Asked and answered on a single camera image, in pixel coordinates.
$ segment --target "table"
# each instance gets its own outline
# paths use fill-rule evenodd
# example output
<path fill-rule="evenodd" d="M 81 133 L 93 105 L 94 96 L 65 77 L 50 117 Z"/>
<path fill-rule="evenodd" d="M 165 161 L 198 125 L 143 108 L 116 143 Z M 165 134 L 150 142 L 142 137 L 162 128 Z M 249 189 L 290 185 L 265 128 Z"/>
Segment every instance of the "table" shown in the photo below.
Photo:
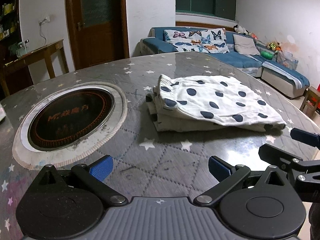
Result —
<path fill-rule="evenodd" d="M 306 96 L 304 97 L 304 100 L 301 104 L 300 111 L 303 112 L 306 106 L 308 108 L 306 111 L 306 115 L 311 118 L 314 112 L 317 110 L 319 102 L 320 102 L 320 92 L 314 87 L 309 87 L 307 90 Z"/>
<path fill-rule="evenodd" d="M 33 63 L 38 62 L 39 60 L 44 59 L 45 65 L 47 67 L 49 77 L 50 79 L 55 78 L 52 61 L 51 61 L 51 55 L 54 54 L 60 50 L 62 61 L 63 61 L 63 68 L 66 73 L 69 73 L 67 61 L 66 61 L 66 55 L 63 48 L 63 39 L 56 41 L 54 43 L 48 44 L 46 46 L 43 46 L 39 49 L 36 49 L 21 58 L 9 63 L 7 66 L 0 66 L 0 84 L 2 86 L 2 89 L 4 91 L 4 95 L 8 97 L 10 95 L 9 89 L 7 87 L 5 77 L 9 74 L 12 74 L 16 72 L 17 70 L 20 70 L 24 68 L 26 65 L 31 65 Z"/>
<path fill-rule="evenodd" d="M 266 133 L 231 127 L 185 133 L 157 132 L 145 100 L 161 74 L 170 78 L 233 76 L 278 111 L 287 122 L 287 127 L 282 131 Z M 212 155 L 231 165 L 244 164 L 255 171 L 269 165 L 258 156 L 259 147 L 265 143 L 304 160 L 313 159 L 317 152 L 315 148 L 290 138 L 290 129 L 293 127 L 320 133 L 319 128 L 299 109 L 279 92 L 206 54 L 166 53 L 122 59 L 77 70 L 31 86 L 28 90 L 21 90 L 1 101 L 7 114 L 0 124 L 0 185 L 6 187 L 3 192 L 0 187 L 1 239 L 22 238 L 15 210 L 39 172 L 23 168 L 12 155 L 13 141 L 24 117 L 35 104 L 52 93 L 97 81 L 115 84 L 124 91 L 128 100 L 127 118 L 117 133 L 95 152 L 58 169 L 70 169 L 78 163 L 90 164 L 106 154 L 111 155 L 114 160 L 113 172 L 104 182 L 128 199 L 132 196 L 189 196 L 193 199 L 218 183 L 208 170 L 208 159 Z M 7 219 L 9 231 L 4 223 Z"/>

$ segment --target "black glass cooktop surface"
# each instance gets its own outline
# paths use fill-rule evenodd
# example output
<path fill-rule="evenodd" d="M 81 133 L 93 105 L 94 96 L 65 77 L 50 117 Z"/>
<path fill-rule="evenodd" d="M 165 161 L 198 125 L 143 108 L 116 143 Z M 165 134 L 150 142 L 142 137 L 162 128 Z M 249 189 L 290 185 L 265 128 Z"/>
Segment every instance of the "black glass cooktop surface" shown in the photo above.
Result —
<path fill-rule="evenodd" d="M 113 96 L 105 90 L 87 88 L 51 101 L 33 119 L 28 131 L 38 150 L 62 148 L 97 128 L 113 107 Z"/>

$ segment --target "polka dot fabric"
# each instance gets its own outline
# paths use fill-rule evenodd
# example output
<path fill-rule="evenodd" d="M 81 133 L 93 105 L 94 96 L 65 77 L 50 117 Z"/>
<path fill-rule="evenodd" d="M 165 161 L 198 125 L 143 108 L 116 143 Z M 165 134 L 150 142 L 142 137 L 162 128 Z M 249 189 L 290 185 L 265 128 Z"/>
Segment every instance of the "polka dot fabric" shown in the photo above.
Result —
<path fill-rule="evenodd" d="M 286 125 L 260 95 L 234 77 L 171 79 L 161 75 L 153 92 L 149 94 L 152 101 L 148 98 L 147 103 L 150 113 L 158 115 L 157 130 L 215 130 L 236 126 L 265 131 L 265 125 L 277 129 Z"/>

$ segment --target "blue sofa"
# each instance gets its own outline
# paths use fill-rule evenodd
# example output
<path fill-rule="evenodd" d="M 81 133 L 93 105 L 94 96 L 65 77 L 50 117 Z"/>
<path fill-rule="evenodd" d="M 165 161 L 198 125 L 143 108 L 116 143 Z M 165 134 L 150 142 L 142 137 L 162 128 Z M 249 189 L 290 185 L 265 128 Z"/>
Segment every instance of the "blue sofa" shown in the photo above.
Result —
<path fill-rule="evenodd" d="M 141 39 L 140 41 L 140 53 L 142 56 L 177 52 L 176 48 L 172 44 L 164 41 L 164 30 L 187 32 L 205 30 L 205 28 L 179 26 L 154 27 L 150 30 L 150 37 Z M 303 95 L 305 89 L 310 86 L 309 81 L 305 76 L 295 70 L 290 70 L 275 61 L 266 60 L 262 56 L 252 56 L 250 58 L 237 53 L 234 50 L 234 34 L 243 36 L 242 34 L 226 31 L 227 45 L 230 51 L 229 53 L 209 53 L 207 55 L 236 67 L 253 77 L 264 79 L 289 98 L 295 98 Z M 260 44 L 258 44 L 257 47 L 259 50 L 266 49 Z"/>

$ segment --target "sofa armrest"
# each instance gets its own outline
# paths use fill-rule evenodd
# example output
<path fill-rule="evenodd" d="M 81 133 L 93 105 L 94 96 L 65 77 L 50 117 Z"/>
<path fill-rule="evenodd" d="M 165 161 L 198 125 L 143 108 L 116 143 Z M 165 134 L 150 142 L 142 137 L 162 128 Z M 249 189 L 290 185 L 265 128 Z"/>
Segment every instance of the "sofa armrest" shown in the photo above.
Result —
<path fill-rule="evenodd" d="M 177 52 L 177 49 L 171 43 L 161 41 L 155 37 L 145 38 L 142 42 L 155 54 Z"/>

